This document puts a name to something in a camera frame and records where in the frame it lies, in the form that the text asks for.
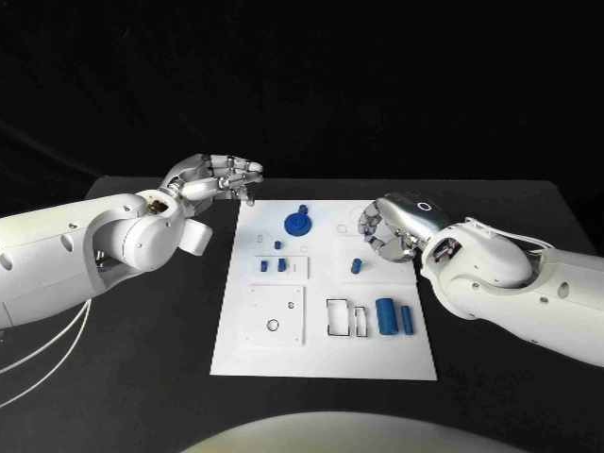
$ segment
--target table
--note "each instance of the table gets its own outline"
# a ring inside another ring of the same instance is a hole
[[[100,178],[89,197],[154,188],[157,178]],[[559,248],[594,253],[556,187],[544,181],[266,179],[260,199],[374,199],[428,194],[467,215]],[[464,321],[418,290],[436,382],[209,375],[236,202],[197,218],[213,228],[204,256],[181,251],[151,274],[96,297],[76,350],[41,386],[0,410],[0,451],[181,451],[210,435],[301,411],[363,411],[459,428],[533,451],[604,451],[604,369]],[[77,308],[0,334],[0,367],[60,330]],[[40,378],[67,348],[0,377],[0,401]]]

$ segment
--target white robotic arm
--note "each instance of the white robotic arm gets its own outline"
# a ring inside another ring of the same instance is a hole
[[[373,233],[383,221],[396,233],[384,243]],[[468,218],[451,225],[436,206],[390,193],[359,221],[379,256],[410,260],[422,251],[421,274],[446,310],[487,319],[524,341],[604,367],[604,259],[552,248]],[[507,237],[533,243],[521,250]]]
[[[227,198],[253,202],[245,184],[262,167],[196,155],[158,190],[118,194],[0,219],[0,328],[41,319],[154,271],[177,247],[200,256],[210,228],[190,219]]]

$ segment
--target silver robotic hand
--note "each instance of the silver robotic hand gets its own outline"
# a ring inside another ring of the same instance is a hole
[[[380,223],[396,235],[387,243],[374,237]],[[471,218],[451,224],[413,194],[377,198],[359,232],[389,261],[409,261],[421,250],[421,274],[455,316],[487,319],[526,342],[604,367],[602,258],[557,250]]]
[[[253,196],[262,167],[196,155],[157,190],[122,193],[0,219],[0,328],[41,319],[151,272],[175,249],[200,256],[210,228],[191,217],[214,199]]]

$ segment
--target black curtain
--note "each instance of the black curtain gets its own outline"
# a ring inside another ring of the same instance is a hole
[[[598,245],[604,27],[490,14],[0,1],[0,216],[206,152],[266,177],[550,180]]]

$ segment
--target blue cylinder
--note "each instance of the blue cylinder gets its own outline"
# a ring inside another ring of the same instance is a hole
[[[410,309],[405,305],[400,307],[400,323],[403,324],[403,333],[412,335],[413,324],[410,323]]]
[[[311,229],[311,219],[305,215],[308,209],[299,205],[298,211],[284,220],[284,229],[291,236],[302,236]]]
[[[395,303],[393,299],[377,299],[376,305],[376,321],[379,322],[379,334],[396,335],[397,334],[397,317],[395,316]]]
[[[354,258],[353,261],[351,261],[351,268],[350,268],[350,272],[353,274],[357,274],[360,272],[360,259],[359,258]]]

